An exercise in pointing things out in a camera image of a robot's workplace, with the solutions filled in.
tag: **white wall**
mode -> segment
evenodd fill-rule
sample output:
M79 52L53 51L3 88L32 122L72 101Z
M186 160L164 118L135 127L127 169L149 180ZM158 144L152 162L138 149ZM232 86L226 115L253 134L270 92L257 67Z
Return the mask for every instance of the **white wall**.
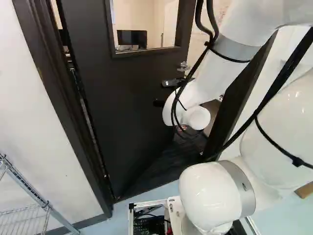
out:
M0 29L0 150L70 222L102 214L39 77L11 0L0 3ZM8 177L0 190L0 211L33 203Z

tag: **door frame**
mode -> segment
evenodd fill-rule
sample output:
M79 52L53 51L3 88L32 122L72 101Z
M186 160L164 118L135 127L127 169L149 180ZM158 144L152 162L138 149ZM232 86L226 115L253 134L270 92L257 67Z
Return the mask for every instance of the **door frame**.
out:
M77 156L103 214L88 224L112 216L114 197L102 156L94 143L67 68L50 0L12 0L21 29L47 94Z

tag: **black door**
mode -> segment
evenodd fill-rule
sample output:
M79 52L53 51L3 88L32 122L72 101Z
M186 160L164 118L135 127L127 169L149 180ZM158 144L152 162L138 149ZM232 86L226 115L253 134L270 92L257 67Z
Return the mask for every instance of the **black door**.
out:
M146 44L114 39L116 30L130 29L127 26L116 28L114 21L127 16L114 12L114 7L118 6L112 5L113 0L60 2L100 151L118 198L173 138L172 128L162 121L162 109L154 107L153 101L165 100L170 93L161 88L162 80L183 76L177 68L187 59L196 0L177 1L173 45L164 45L164 40L171 41L167 38L171 33L166 30L156 34L139 28L147 33ZM132 11L136 15L149 15L138 7ZM170 17L168 22L173 24L170 12L167 9L164 15ZM163 47L157 48L158 43L149 47L149 38L159 39L159 47ZM117 42L126 45L127 51L121 51L121 47L116 50ZM137 44L139 49L128 44Z

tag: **metal shelf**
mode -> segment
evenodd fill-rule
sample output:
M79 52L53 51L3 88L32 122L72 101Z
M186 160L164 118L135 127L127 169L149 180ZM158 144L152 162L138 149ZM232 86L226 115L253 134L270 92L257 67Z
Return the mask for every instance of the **metal shelf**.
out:
M44 235L50 214L64 225L71 234L80 231L73 227L52 204L45 200L23 175L11 164L5 154L0 153L0 180L8 174L37 204L23 208L0 211L0 235Z
M0 212L0 234L44 235L50 208L46 211L38 204Z

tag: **computer monitor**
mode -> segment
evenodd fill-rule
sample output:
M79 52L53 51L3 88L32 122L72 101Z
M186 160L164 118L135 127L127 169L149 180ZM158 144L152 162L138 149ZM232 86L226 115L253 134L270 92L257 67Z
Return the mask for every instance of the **computer monitor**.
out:
M138 45L139 49L147 48L146 30L118 30L117 40L119 45Z

